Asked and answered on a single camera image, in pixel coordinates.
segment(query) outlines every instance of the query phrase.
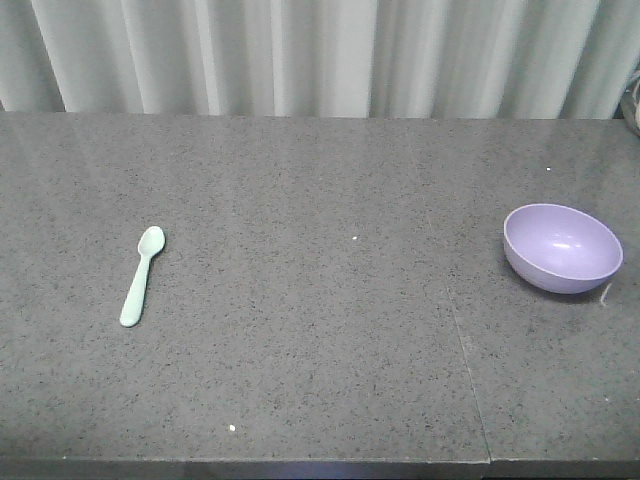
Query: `spoon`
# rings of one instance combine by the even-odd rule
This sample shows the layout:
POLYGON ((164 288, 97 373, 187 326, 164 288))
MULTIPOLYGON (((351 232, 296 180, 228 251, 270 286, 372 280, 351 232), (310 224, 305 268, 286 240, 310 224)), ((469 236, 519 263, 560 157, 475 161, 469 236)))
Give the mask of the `spoon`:
POLYGON ((144 292, 147 288, 147 275, 149 274, 149 263, 151 258, 164 247, 164 233, 160 227, 149 227, 140 237, 138 243, 138 253, 140 263, 131 282, 127 299, 122 306, 120 313, 120 324, 123 327, 133 327, 142 313, 144 303, 144 292))

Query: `bowl rim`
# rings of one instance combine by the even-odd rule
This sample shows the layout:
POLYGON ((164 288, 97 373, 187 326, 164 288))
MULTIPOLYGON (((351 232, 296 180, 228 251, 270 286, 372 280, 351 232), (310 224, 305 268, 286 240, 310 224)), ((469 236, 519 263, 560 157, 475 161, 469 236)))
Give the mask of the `bowl rim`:
POLYGON ((514 253, 516 253, 518 255, 518 257, 520 257, 524 262, 528 263, 532 267, 534 267, 534 268, 536 268, 536 269, 538 269, 538 270, 540 270, 540 271, 542 271, 544 273, 547 273, 549 275, 552 275, 554 277, 561 278, 561 279, 564 279, 564 280, 576 280, 576 281, 585 282, 585 281, 594 281, 594 280, 606 279, 606 278, 612 276, 614 273, 616 273, 618 271, 618 269, 620 268, 620 266, 622 265, 622 262, 624 260, 624 252, 623 252, 623 249, 622 249, 622 244, 620 243, 620 240, 618 239, 616 234, 613 233, 609 227, 607 227, 604 223, 602 223, 597 218, 594 218, 591 215, 589 215, 587 213, 584 213, 583 211, 580 211, 580 210, 578 210, 576 208, 567 207, 566 205, 558 205, 556 203, 530 203, 528 205, 523 205, 521 207, 518 207, 515 210, 513 210, 511 213, 509 213, 509 215, 507 215, 507 218, 504 219, 503 235, 504 235, 505 241, 509 244, 509 247, 511 248, 511 250, 514 253), (606 274, 598 275, 596 277, 571 277, 571 276, 562 275, 560 273, 553 272, 551 270, 543 268, 543 267, 541 267, 539 265, 536 265, 535 263, 530 261, 528 258, 524 257, 524 255, 522 255, 522 253, 520 253, 518 251, 518 249, 513 245, 513 243, 511 243, 511 239, 509 238, 509 234, 507 232, 507 225, 509 223, 509 220, 511 220, 511 218, 516 213, 518 213, 519 211, 524 210, 524 209, 529 209, 529 208, 536 208, 536 207, 553 207, 553 208, 560 208, 560 209, 564 209, 564 210, 571 210, 572 212, 577 213, 579 215, 582 215, 583 217, 588 218, 590 221, 595 222, 598 225, 600 225, 602 228, 604 228, 604 230, 609 233, 609 236, 613 239, 614 243, 618 247, 618 261, 616 262, 615 267, 613 267, 611 270, 609 270, 606 274))

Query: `countertop seam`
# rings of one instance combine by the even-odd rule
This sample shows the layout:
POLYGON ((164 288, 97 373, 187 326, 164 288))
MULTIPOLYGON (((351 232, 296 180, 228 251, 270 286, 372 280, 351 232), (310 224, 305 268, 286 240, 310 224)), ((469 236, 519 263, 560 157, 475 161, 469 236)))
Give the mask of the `countertop seam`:
MULTIPOLYGON (((415 150, 413 148, 412 143, 409 141, 407 132, 405 131, 405 137, 406 137, 406 142, 407 145, 409 146, 409 153, 410 153, 410 159, 411 159, 411 165, 414 169, 414 173, 416 175, 416 178, 419 178, 419 170, 418 170, 418 158, 417 155, 415 153, 415 150)), ((424 195, 424 193, 422 192, 422 190, 420 190, 420 196, 423 199, 423 201, 426 203, 426 197, 424 195)), ((431 235, 434 236, 434 238, 436 237, 436 232, 433 228, 433 224, 431 223, 431 218, 429 217, 429 213, 425 212, 425 219, 427 221, 427 225, 429 228, 429 233, 431 235)), ((482 415, 482 411, 480 410, 480 403, 478 402, 478 393, 476 391, 476 385, 475 382, 473 381, 473 375, 471 373, 471 369, 469 368, 469 362, 467 360, 467 352, 464 348, 464 343, 462 342, 462 336, 460 334, 460 323, 458 322, 458 316, 456 315, 456 307, 455 304, 453 303, 453 297, 451 296, 451 288, 449 285, 449 280, 447 278, 446 272, 444 275, 444 284, 445 284, 445 288, 447 290, 447 299, 449 300, 449 306, 451 307, 451 315, 453 316, 453 321, 456 325, 456 335, 458 336, 458 342, 460 344, 460 348, 462 350, 462 358, 464 359, 464 366, 467 369, 467 375, 469 376, 469 383, 471 384, 471 391, 473 392, 473 401, 475 402, 476 405, 476 410, 478 411, 478 418, 480 420, 480 428, 482 430, 482 440, 484 441, 484 447, 485 450, 487 452, 487 455, 489 456, 489 464, 491 464, 493 462, 493 458, 491 457, 491 450, 489 450, 489 442, 487 441, 487 435, 485 433, 485 426, 484 426, 484 419, 483 419, 483 415, 482 415)))

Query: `bowl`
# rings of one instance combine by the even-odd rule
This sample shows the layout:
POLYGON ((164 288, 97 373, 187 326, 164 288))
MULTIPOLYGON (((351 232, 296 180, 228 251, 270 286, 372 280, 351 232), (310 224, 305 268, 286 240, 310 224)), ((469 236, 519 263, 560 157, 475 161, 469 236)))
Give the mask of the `bowl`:
POLYGON ((604 224, 548 203, 525 205, 507 216, 504 251, 522 278, 553 293, 591 290, 622 264, 622 245, 604 224))

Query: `spoon bowl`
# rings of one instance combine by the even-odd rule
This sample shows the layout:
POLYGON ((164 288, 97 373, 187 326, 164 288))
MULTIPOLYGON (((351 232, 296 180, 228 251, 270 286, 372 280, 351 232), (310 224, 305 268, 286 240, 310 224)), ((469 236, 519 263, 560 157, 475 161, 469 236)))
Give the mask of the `spoon bowl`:
POLYGON ((147 257, 153 257, 164 248, 164 232, 160 227, 149 227, 140 237, 138 253, 147 257))

